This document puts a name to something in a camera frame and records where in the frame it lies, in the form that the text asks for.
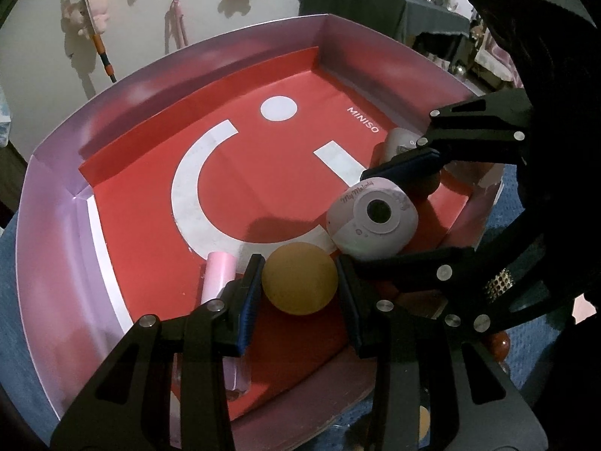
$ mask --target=yellow ball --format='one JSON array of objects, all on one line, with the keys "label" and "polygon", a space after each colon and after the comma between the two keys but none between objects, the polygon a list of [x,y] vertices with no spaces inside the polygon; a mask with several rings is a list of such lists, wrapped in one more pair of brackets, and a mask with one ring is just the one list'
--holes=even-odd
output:
[{"label": "yellow ball", "polygon": [[330,303],[338,288],[338,272],[323,249],[306,242],[277,248],[261,277],[269,301],[282,312],[309,315]]}]

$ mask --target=blue fabric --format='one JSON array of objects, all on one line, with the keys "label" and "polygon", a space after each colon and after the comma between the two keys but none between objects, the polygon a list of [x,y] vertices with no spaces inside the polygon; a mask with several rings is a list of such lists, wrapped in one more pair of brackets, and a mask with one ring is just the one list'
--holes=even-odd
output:
[{"label": "blue fabric", "polygon": [[14,264],[16,230],[17,216],[0,236],[0,384],[25,421],[48,444],[58,419],[25,342]]},{"label": "blue fabric", "polygon": [[[506,166],[505,189],[491,213],[483,242],[493,238],[522,211],[515,170],[514,166]],[[48,443],[57,420],[41,388],[25,343],[16,292],[15,234],[16,218],[0,236],[0,382],[23,418]],[[512,272],[525,269],[528,262],[527,256],[518,260]],[[513,382],[530,404],[540,396],[551,369],[553,343],[569,317],[570,308],[567,307],[509,331],[512,350],[507,363],[512,369]],[[328,430],[299,449],[353,449],[365,437],[370,411],[371,397],[345,412]]]}]

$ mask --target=dark green cloth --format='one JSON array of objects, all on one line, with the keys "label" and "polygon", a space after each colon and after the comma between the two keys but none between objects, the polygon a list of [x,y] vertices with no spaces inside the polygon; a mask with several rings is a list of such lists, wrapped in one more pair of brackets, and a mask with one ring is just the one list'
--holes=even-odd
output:
[{"label": "dark green cloth", "polygon": [[470,34],[467,18],[425,0],[299,1],[299,15],[338,15],[404,44],[421,33]]}]

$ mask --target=white smile logo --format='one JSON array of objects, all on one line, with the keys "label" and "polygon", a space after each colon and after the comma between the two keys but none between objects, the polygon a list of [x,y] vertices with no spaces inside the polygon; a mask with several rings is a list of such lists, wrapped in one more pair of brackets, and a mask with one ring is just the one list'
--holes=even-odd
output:
[{"label": "white smile logo", "polygon": [[[297,105],[288,97],[272,97],[261,105],[262,115],[271,122],[282,122],[296,114]],[[181,159],[171,185],[171,208],[175,224],[191,250],[206,259],[208,253],[224,251],[237,257],[236,271],[243,273],[250,254],[268,257],[278,247],[290,242],[309,242],[327,253],[336,250],[325,229],[318,225],[309,232],[282,242],[256,243],[235,239],[217,229],[207,218],[198,198],[198,178],[208,157],[217,147],[238,131],[229,120],[205,132]],[[348,186],[359,182],[364,167],[334,141],[320,147],[314,154]]]}]

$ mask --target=black lens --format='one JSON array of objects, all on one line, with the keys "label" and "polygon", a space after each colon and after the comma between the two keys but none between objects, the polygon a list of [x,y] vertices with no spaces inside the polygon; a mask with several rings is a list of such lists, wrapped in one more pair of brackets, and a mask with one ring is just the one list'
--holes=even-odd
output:
[{"label": "black lens", "polygon": [[377,224],[385,224],[390,215],[392,212],[384,200],[372,200],[367,205],[367,216]]}]

